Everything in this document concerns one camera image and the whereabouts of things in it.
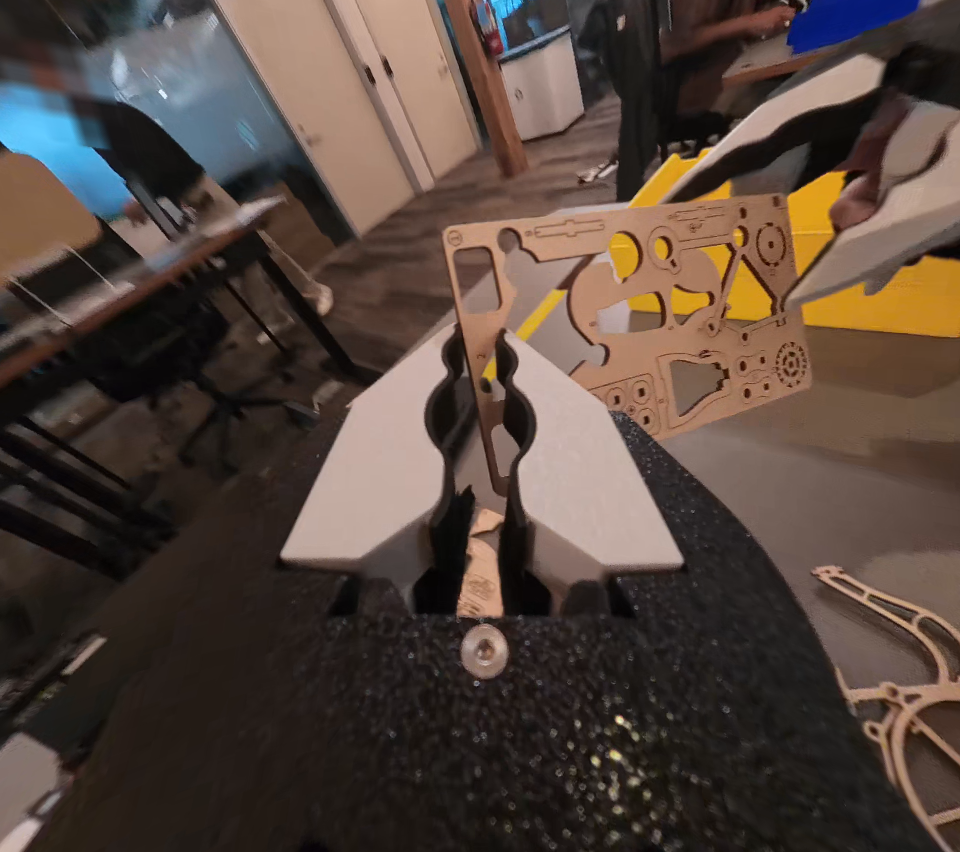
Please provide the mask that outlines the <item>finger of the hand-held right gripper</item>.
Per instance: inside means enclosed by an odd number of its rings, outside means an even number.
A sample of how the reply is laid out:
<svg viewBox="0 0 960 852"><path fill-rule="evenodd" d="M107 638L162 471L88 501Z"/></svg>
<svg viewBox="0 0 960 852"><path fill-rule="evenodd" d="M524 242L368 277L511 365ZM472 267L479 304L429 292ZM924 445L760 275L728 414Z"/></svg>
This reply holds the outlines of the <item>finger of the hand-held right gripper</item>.
<svg viewBox="0 0 960 852"><path fill-rule="evenodd" d="M882 97L889 62L856 54L799 84L782 86L734 127L696 166L664 193L664 201L690 201L725 182L769 167L821 135L852 135Z"/></svg>
<svg viewBox="0 0 960 852"><path fill-rule="evenodd" d="M901 268L958 246L958 109L912 104L829 216L833 238L786 296L788 307L855 286L877 294Z"/></svg>

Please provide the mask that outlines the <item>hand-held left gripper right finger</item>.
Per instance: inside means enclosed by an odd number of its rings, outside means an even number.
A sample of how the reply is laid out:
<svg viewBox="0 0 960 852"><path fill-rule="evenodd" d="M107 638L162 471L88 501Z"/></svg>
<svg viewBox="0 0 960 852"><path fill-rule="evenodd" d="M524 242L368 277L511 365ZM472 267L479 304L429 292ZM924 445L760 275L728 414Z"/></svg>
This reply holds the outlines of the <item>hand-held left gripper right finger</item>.
<svg viewBox="0 0 960 852"><path fill-rule="evenodd" d="M503 422L493 432L516 446L497 556L506 615L554 614L580 583L682 570L606 406L514 333L495 346Z"/></svg>

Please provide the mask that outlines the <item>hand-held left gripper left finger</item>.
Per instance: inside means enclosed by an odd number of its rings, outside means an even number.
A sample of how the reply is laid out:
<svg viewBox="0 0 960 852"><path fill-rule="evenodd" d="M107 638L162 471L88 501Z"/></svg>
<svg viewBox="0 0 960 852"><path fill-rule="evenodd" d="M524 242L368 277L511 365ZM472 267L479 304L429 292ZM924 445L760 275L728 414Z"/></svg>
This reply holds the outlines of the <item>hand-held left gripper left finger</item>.
<svg viewBox="0 0 960 852"><path fill-rule="evenodd" d="M411 611L455 611L475 498L455 461L476 409L450 323L351 403L284 543L285 566L386 580Z"/></svg>

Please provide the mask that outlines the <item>large wooden parts sheet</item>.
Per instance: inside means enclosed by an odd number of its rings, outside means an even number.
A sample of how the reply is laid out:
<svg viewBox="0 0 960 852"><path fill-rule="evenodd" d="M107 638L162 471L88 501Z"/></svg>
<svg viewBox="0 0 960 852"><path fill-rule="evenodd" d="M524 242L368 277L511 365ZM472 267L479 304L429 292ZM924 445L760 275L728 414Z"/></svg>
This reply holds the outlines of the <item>large wooden parts sheet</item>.
<svg viewBox="0 0 960 852"><path fill-rule="evenodd" d="M462 223L442 245L476 396L493 491L505 400L483 386L518 294L505 243L539 264L573 260L569 321L600 364L571 378L657 440L675 438L811 387L806 328L786 296L797 281L787 201L778 195L604 206Z"/></svg>

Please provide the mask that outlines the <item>blue parts bin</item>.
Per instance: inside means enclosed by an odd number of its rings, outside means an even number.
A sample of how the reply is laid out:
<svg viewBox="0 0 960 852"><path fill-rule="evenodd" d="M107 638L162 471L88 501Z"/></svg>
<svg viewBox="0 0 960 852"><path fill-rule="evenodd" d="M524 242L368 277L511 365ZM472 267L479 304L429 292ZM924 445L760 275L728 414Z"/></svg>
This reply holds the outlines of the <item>blue parts bin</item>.
<svg viewBox="0 0 960 852"><path fill-rule="evenodd" d="M812 0L792 21L786 42L794 54L833 46L904 19L921 0Z"/></svg>

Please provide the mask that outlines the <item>small wooden parts sheet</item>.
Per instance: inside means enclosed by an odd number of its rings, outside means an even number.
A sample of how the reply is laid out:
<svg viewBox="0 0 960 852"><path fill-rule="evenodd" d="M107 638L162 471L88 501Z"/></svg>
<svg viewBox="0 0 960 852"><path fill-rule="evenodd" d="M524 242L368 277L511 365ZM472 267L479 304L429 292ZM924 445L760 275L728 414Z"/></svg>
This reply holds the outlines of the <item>small wooden parts sheet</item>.
<svg viewBox="0 0 960 852"><path fill-rule="evenodd" d="M493 510L477 511L465 551L465 569L457 605L461 619L497 618L503 615L498 568L498 530L503 516Z"/></svg>

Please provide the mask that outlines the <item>bow-shaped wooden model part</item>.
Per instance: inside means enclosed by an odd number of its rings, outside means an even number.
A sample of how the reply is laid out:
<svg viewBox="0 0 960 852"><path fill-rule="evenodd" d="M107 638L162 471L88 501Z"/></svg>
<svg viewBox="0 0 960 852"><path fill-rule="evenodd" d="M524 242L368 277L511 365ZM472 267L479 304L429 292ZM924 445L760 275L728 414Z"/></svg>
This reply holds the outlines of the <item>bow-shaped wooden model part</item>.
<svg viewBox="0 0 960 852"><path fill-rule="evenodd" d="M888 782L905 799L918 823L939 850L958 850L950 838L958 830L958 804L930 810L916 784L912 752L932 750L958 774L958 747L931 724L937 710L958 713L958 628L934 611L861 582L837 565L810 572L820 584L899 630L915 643L929 666L930 677L917 682L883 680L871 686L850 686L838 665L834 677L846 708L878 751Z"/></svg>

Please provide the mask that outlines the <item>white work desk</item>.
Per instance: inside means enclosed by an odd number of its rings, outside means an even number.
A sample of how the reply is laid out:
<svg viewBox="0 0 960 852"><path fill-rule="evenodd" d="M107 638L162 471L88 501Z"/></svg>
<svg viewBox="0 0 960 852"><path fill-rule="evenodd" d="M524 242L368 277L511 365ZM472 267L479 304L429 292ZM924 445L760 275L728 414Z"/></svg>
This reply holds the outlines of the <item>white work desk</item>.
<svg viewBox="0 0 960 852"><path fill-rule="evenodd" d="M787 39L788 35L785 32L745 48L726 69L722 78L723 89L734 89L759 81L790 76L833 51L832 46L826 46L797 53Z"/></svg>

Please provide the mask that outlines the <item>yellow plastic bin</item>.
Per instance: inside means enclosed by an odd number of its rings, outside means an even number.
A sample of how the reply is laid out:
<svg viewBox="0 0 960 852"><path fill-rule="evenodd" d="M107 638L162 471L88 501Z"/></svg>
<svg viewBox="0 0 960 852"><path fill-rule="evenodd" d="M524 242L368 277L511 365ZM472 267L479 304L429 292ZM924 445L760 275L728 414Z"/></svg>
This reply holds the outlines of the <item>yellow plastic bin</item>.
<svg viewBox="0 0 960 852"><path fill-rule="evenodd" d="M708 154L702 150L695 158L671 155L630 201L631 207L649 206L664 197L666 190L693 169ZM788 197L796 265L804 269L812 263L829 238L829 207L842 191L844 174L829 173ZM614 240L614 264L617 268L635 265L638 258L628 253L625 240ZM711 246L707 253L721 272L730 263L726 247ZM866 295L862 287L834 294L802 308L804 322L810 326L860 331L899 333L934 338L959 336L959 266L944 259L922 259L917 266L901 270L879 293ZM565 303L567 293L556 290L546 294L534 311L522 320L518 336L529 340L535 331ZM673 309L681 318L689 318L695 307L706 305L703 295L680 292L673 295ZM653 294L635 296L621 305L632 311L655 313L659 310ZM726 317L754 321L770 314L769 297L759 282L738 274L727 301Z"/></svg>

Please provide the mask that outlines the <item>dark hanging jacket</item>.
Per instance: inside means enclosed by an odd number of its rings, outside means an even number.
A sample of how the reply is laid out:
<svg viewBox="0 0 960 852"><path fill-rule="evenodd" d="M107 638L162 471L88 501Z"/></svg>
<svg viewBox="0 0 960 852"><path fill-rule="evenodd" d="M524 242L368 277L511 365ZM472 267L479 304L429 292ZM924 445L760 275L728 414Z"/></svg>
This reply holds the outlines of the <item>dark hanging jacket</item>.
<svg viewBox="0 0 960 852"><path fill-rule="evenodd" d="M669 81L661 62L657 0L594 0L579 34L619 103L616 201L632 199L660 158Z"/></svg>

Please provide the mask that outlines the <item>black office chair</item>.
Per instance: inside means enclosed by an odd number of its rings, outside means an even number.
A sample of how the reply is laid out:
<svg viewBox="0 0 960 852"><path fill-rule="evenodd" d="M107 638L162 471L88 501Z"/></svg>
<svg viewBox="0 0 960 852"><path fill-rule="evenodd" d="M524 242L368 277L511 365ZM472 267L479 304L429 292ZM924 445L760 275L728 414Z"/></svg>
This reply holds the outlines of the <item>black office chair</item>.
<svg viewBox="0 0 960 852"><path fill-rule="evenodd" d="M94 337L101 350L90 383L118 404L146 403L165 447L170 445L166 434L170 403L179 397L183 387L197 390L208 398L209 409L174 450L175 457L183 466L194 466L201 440L215 435L216 467L226 476L235 475L238 466L231 457L234 422L245 420L250 411L276 408L292 424L305 429L317 424L319 415L292 399L261 393L270 382L270 375L239 390L221 388L210 377L207 367L219 356L228 331L227 319L210 304L191 306L177 318L160 308L138 310L130 318L117 318Z"/></svg>

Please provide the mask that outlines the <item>white recycling cabinet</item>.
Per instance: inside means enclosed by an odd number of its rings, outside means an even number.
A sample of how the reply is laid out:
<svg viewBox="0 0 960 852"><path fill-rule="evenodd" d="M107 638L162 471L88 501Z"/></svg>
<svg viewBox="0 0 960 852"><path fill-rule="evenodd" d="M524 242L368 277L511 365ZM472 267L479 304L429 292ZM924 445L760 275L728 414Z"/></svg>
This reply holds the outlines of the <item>white recycling cabinet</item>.
<svg viewBox="0 0 960 852"><path fill-rule="evenodd" d="M523 142L566 131L585 113L570 25L498 57Z"/></svg>

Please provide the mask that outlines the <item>wooden top desk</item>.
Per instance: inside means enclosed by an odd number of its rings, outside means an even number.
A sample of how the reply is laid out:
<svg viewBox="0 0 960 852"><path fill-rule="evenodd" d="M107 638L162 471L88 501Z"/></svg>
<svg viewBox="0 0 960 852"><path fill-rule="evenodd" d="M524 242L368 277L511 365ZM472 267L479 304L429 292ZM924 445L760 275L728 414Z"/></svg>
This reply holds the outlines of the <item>wooden top desk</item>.
<svg viewBox="0 0 960 852"><path fill-rule="evenodd" d="M257 265L330 357L342 378L368 387L381 373L355 363L314 307L275 261L260 234L283 195L258 198L199 230L181 235L159 253L139 259L105 279L81 287L56 306L43 305L2 335L1 425L6 427L94 372L99 361L69 359L83 339L159 291L182 285L186 306Z"/></svg>

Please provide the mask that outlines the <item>white door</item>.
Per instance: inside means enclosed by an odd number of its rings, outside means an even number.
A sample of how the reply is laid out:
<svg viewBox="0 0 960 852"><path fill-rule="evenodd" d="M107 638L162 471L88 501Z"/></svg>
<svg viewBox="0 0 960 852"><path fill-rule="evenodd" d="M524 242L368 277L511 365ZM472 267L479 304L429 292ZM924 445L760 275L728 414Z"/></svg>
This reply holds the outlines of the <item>white door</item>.
<svg viewBox="0 0 960 852"><path fill-rule="evenodd" d="M479 148L436 0L331 0L362 81L414 188L424 193Z"/></svg>
<svg viewBox="0 0 960 852"><path fill-rule="evenodd" d="M325 188L363 237L414 197L326 0L212 0Z"/></svg>

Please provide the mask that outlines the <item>wooden post red signs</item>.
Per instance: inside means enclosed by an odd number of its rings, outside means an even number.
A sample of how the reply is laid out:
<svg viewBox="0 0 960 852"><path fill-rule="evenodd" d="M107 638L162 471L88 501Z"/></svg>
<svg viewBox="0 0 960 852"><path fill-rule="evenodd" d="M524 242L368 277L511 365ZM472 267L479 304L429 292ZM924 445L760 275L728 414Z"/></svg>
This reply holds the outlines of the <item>wooden post red signs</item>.
<svg viewBox="0 0 960 852"><path fill-rule="evenodd" d="M444 0L466 73L474 91L500 173L514 177L528 168L501 69L481 30L486 0Z"/></svg>

